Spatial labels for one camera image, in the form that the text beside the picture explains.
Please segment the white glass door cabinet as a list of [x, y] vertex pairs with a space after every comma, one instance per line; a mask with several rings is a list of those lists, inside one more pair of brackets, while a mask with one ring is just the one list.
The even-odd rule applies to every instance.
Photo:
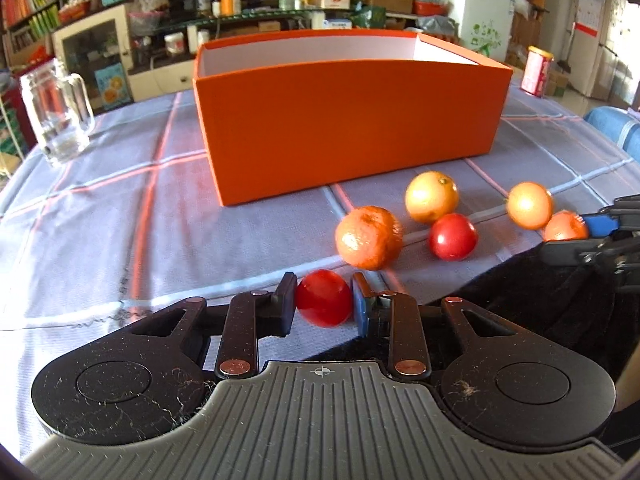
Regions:
[[132, 102], [128, 70], [134, 61], [128, 11], [127, 3], [111, 6], [53, 34], [56, 57], [85, 81], [96, 115]]

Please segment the plaid blue tablecloth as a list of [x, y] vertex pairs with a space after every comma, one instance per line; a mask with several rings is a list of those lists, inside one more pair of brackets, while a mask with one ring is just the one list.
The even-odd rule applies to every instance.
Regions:
[[491, 151], [439, 165], [480, 233], [459, 263], [435, 258], [408, 216], [412, 170], [221, 206], [191, 92], [101, 115], [88, 150], [60, 168], [31, 152], [1, 193], [2, 445], [21, 458], [46, 440], [30, 389], [61, 354], [186, 296], [223, 304], [288, 271], [349, 276], [334, 231], [356, 207], [383, 207], [405, 230], [370, 282], [431, 301], [538, 244], [506, 215], [512, 186], [538, 182], [580, 214], [634, 194], [639, 162], [585, 114], [512, 88]]

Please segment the blue cushion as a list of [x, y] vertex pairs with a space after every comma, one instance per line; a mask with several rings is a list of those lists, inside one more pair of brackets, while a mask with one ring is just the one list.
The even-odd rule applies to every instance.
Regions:
[[584, 121], [640, 162], [640, 115], [632, 108], [600, 106], [590, 110]]

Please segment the yellow orange near box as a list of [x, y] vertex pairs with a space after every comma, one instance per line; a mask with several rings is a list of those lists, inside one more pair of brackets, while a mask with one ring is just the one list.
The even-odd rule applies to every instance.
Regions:
[[457, 209], [459, 192], [456, 182], [439, 171], [418, 174], [405, 192], [405, 206], [414, 221], [432, 224]]

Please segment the dark bookshelf with books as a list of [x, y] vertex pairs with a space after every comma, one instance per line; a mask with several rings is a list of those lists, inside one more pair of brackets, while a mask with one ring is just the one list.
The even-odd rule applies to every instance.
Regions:
[[22, 67], [61, 25], [62, 0], [1, 0], [1, 54], [6, 68]]

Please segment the orange cardboard box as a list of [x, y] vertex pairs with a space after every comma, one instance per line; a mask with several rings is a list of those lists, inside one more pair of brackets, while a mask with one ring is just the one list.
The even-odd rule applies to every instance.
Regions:
[[512, 72], [417, 32], [294, 30], [209, 41], [193, 89], [224, 206], [484, 155]]

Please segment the large mottled orange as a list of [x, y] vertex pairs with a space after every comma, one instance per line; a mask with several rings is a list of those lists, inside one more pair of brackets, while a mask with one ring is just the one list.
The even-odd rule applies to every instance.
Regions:
[[352, 210], [334, 232], [338, 254], [357, 269], [377, 271], [390, 266], [404, 247], [404, 230], [387, 209], [363, 206]]

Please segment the clear glass jar mug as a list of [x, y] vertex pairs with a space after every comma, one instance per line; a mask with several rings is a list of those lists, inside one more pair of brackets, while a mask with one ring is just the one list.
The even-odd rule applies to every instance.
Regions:
[[88, 148], [96, 126], [85, 81], [51, 58], [20, 78], [23, 103], [37, 144], [55, 167]]

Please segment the white mini fridge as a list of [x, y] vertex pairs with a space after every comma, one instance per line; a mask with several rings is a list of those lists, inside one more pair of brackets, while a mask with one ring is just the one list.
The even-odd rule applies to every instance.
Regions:
[[460, 44], [498, 62], [506, 60], [515, 0], [447, 0]]

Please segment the yellow orange right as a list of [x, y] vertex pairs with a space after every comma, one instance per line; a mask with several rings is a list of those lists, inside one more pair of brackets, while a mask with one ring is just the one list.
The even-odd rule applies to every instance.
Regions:
[[521, 228], [539, 230], [552, 217], [552, 195], [539, 183], [521, 182], [510, 189], [506, 198], [506, 213]]

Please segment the white tv cabinet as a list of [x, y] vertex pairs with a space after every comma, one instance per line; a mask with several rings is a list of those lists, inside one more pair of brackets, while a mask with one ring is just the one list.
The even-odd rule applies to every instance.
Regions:
[[133, 67], [128, 82], [134, 102], [192, 88], [195, 58], [159, 58], [154, 63]]

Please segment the red tomato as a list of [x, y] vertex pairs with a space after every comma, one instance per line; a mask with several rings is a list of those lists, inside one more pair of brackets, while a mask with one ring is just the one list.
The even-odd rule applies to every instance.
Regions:
[[471, 255], [478, 240], [474, 224], [463, 214], [445, 214], [431, 227], [427, 246], [437, 258], [458, 261]]
[[306, 275], [296, 287], [295, 302], [300, 315], [321, 328], [339, 326], [352, 317], [352, 291], [330, 270]]

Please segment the red drink can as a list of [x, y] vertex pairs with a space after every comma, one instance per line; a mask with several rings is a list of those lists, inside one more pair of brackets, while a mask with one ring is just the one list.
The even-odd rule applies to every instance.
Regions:
[[552, 62], [552, 53], [529, 46], [520, 88], [531, 96], [542, 98], [546, 91], [549, 68]]

